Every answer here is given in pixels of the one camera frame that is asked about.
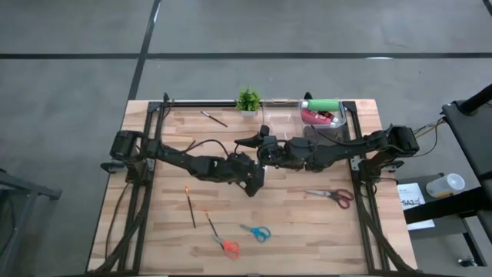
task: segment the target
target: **scissor handle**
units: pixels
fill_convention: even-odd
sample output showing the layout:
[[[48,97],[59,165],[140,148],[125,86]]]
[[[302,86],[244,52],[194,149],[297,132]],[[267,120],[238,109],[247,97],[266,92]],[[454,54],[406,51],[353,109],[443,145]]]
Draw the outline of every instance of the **scissor handle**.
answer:
[[[222,242],[224,253],[231,259],[239,258],[239,244],[237,242]]]
[[[271,235],[270,230],[265,226],[252,228],[251,231],[253,232],[253,235],[256,238],[256,240],[258,240],[259,242],[266,241],[268,238],[270,238]]]
[[[354,195],[347,189],[337,189],[335,193],[341,198],[346,198],[347,200],[354,200]]]
[[[337,197],[335,201],[342,209],[348,209],[351,207],[350,200],[345,197]]]

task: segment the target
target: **small potted plant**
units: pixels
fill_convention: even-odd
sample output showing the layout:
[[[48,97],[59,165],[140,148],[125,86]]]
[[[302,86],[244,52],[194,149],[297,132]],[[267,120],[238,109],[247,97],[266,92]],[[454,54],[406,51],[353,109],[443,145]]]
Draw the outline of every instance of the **small potted plant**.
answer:
[[[260,96],[252,87],[242,88],[239,92],[239,99],[236,108],[241,110],[244,117],[254,117],[260,109]]]

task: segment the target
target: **pink object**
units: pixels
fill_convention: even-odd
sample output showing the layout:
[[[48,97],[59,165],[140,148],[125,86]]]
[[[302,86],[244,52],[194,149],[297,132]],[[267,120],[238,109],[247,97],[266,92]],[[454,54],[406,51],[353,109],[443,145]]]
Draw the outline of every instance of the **pink object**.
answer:
[[[331,123],[331,118],[326,117],[324,115],[320,115],[317,112],[312,112],[306,108],[302,109],[301,117],[302,117],[302,121],[306,124],[329,125]]]

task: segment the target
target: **scissors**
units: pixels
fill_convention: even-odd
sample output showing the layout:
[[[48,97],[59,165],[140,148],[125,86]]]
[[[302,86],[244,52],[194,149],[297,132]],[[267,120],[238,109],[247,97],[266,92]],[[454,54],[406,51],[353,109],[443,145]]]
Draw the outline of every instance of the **scissors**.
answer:
[[[242,224],[240,224],[239,226],[244,230],[248,230],[249,232],[252,232],[256,240],[259,242],[264,242],[271,236],[270,230],[265,226],[260,226],[257,228],[248,227]]]
[[[337,189],[335,191],[320,191],[320,190],[307,190],[307,193],[314,195],[326,196],[333,199],[342,209],[348,209],[351,206],[350,201],[354,200],[354,195],[347,189]]]
[[[216,235],[212,236],[214,240],[222,245],[224,253],[227,257],[231,259],[239,258],[239,244],[237,242],[225,241]]]

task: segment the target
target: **white pot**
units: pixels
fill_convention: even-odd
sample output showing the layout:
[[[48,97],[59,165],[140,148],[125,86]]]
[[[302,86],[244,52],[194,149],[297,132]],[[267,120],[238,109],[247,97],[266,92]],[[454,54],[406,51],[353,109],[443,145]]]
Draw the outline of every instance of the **white pot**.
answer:
[[[255,117],[256,111],[241,111],[243,117]]]

